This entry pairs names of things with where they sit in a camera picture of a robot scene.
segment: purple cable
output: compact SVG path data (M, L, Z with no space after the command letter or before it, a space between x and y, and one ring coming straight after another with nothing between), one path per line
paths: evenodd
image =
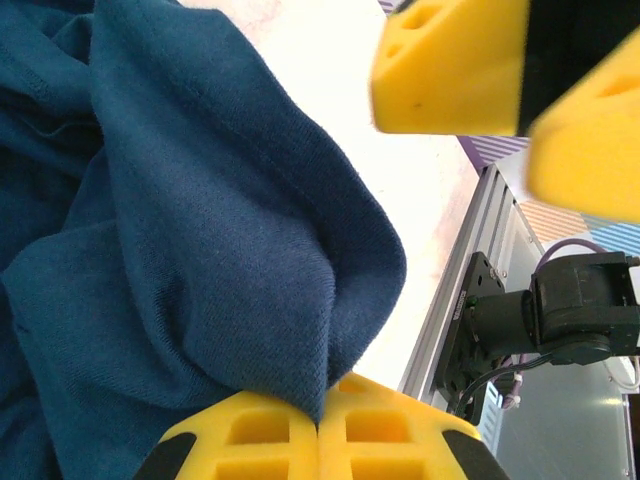
M582 238L566 238L564 240L560 240L557 243L554 243L551 247L549 247L549 249L546 252L544 252L542 257L540 257L540 261L538 262L538 265L536 265L536 269L534 270L534 273L537 273L540 270L540 267L542 267L542 265L547 263L551 259L554 253L556 253L561 248L567 247L569 245L578 245L580 247L589 248L593 250L595 253L607 252L606 249L602 248L600 245L590 240L584 240ZM524 355L518 355L517 358L513 360L512 360L512 357L509 357L507 360L505 360L505 363L507 362L525 363L527 361L528 361L528 355L524 354ZM515 384L511 389L511 392L507 394L507 396L504 399L504 402L502 403L502 408L505 410L513 408L519 403L520 390L522 389L522 372L518 372L517 374L520 375L520 377L516 379Z

